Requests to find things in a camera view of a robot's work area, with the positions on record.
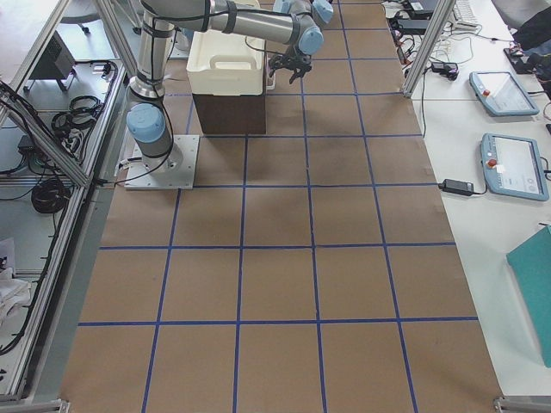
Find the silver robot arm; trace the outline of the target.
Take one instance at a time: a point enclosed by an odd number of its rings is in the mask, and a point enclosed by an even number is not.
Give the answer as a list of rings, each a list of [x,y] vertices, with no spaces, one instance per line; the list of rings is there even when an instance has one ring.
[[[164,75],[177,28],[240,34],[286,46],[269,60],[269,71],[303,78],[323,46],[331,21],[330,1],[276,1],[271,10],[234,1],[144,1],[138,69],[127,92],[127,129],[142,154],[147,174],[176,167],[176,143],[164,107]]]

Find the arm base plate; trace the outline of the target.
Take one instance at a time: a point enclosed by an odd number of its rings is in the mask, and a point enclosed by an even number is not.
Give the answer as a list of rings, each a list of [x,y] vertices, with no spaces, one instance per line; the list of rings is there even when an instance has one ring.
[[[147,166],[153,170],[163,161],[162,158],[153,161],[146,158],[143,162],[142,153],[138,144],[128,134],[128,139],[133,143],[131,158],[138,160],[129,163],[127,177],[123,179],[126,189],[192,189],[195,181],[195,166],[197,161],[200,136],[182,135],[175,136],[172,153],[158,169],[150,172]]]

